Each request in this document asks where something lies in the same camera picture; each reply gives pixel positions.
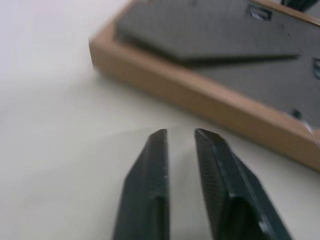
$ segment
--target wooden tray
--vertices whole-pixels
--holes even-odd
[[[253,0],[320,27],[320,19],[269,0]],[[320,130],[145,50],[115,40],[115,20],[90,43],[92,63],[107,75],[178,105],[320,171]]]

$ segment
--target gray foam insert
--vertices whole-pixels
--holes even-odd
[[[207,14],[245,19],[244,0],[153,0],[175,7],[190,6]],[[320,128],[320,80],[313,76],[312,59],[320,58],[320,28],[273,11],[278,24],[295,42],[301,56],[273,61],[214,62],[189,66],[192,71],[286,113],[297,109],[312,127]]]
[[[138,4],[117,23],[117,29],[182,61],[300,54],[279,24],[182,6]]]

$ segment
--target white table surface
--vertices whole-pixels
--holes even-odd
[[[126,2],[0,2],[0,239],[111,239],[124,176],[159,128],[172,240],[211,239],[194,128],[228,140],[294,239],[319,239],[319,173],[93,69],[88,38]]]

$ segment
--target wooden frame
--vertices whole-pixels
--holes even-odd
[[[320,27],[320,20],[268,0],[253,0]],[[92,63],[107,75],[218,123],[320,171],[320,134],[286,113],[256,102],[182,66],[114,40],[115,20],[93,40]]]

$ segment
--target dark green plastic jaw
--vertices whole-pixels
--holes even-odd
[[[114,240],[169,240],[167,130],[151,134],[127,174]]]
[[[291,240],[258,178],[218,134],[195,130],[202,190],[215,240]]]

